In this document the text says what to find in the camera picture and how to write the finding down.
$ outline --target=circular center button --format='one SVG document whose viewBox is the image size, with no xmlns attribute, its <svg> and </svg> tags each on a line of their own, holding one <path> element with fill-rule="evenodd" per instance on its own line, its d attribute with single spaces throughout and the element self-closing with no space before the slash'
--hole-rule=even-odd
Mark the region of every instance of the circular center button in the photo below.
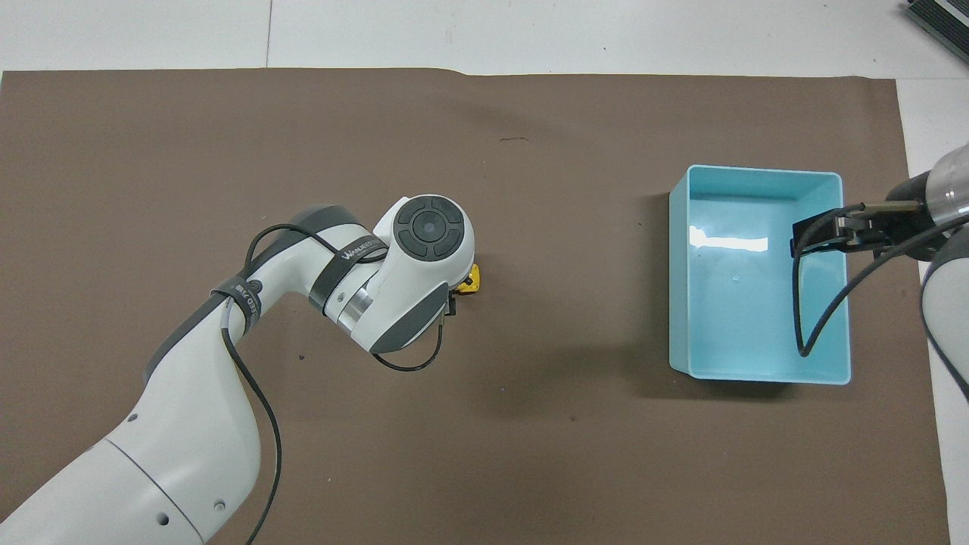
<svg viewBox="0 0 969 545">
<path fill-rule="evenodd" d="M 425 210 L 414 218 L 414 234 L 424 242 L 436 242 L 447 231 L 444 216 L 433 210 Z"/>
</svg>

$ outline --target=white table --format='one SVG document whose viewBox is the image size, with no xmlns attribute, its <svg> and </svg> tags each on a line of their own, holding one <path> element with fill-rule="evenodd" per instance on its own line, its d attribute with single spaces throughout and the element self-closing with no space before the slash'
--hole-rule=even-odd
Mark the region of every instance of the white table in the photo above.
<svg viewBox="0 0 969 545">
<path fill-rule="evenodd" d="M 898 80 L 915 175 L 969 142 L 969 65 L 907 20 L 902 6 L 898 0 L 0 0 L 0 70 L 437 67 L 466 74 L 891 78 Z M 952 542 L 969 545 L 969 405 L 941 362 L 932 357 L 929 364 Z"/>
</svg>

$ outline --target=brown mat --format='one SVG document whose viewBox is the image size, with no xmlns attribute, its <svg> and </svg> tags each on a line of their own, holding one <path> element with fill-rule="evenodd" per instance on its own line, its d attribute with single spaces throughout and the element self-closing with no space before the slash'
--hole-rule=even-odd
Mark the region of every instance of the brown mat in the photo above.
<svg viewBox="0 0 969 545">
<path fill-rule="evenodd" d="M 284 436 L 258 542 L 947 542 L 911 261 L 853 296 L 846 387 L 670 369 L 667 194 L 693 163 L 836 171 L 847 201 L 881 198 L 907 177 L 894 83 L 4 74 L 0 517 L 127 414 L 262 227 L 316 203 L 372 225 L 439 192 L 484 281 L 437 363 L 383 369 L 296 296 L 241 343 Z M 213 543 L 263 506 L 263 430 L 260 482 Z"/>
</svg>

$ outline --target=blue container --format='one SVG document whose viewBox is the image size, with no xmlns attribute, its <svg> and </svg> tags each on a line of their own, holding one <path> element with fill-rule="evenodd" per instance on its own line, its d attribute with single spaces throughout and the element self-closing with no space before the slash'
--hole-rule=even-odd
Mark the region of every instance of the blue container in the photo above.
<svg viewBox="0 0 969 545">
<path fill-rule="evenodd" d="M 834 173 L 694 165 L 670 194 L 670 365 L 696 378 L 846 384 L 848 303 L 797 353 L 791 225 L 842 206 Z M 804 337 L 845 285 L 844 254 L 801 260 Z"/>
</svg>

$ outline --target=yellow object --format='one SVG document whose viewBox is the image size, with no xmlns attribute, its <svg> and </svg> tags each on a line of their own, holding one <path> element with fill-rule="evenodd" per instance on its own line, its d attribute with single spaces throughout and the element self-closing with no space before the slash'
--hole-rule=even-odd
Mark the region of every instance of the yellow object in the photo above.
<svg viewBox="0 0 969 545">
<path fill-rule="evenodd" d="M 457 287 L 454 288 L 456 293 L 461 295 L 477 293 L 482 287 L 482 273 L 478 269 L 477 263 L 471 266 L 471 273 L 468 274 L 468 277 L 471 278 L 471 283 L 468 284 L 466 282 L 461 282 L 460 284 L 457 284 Z"/>
</svg>

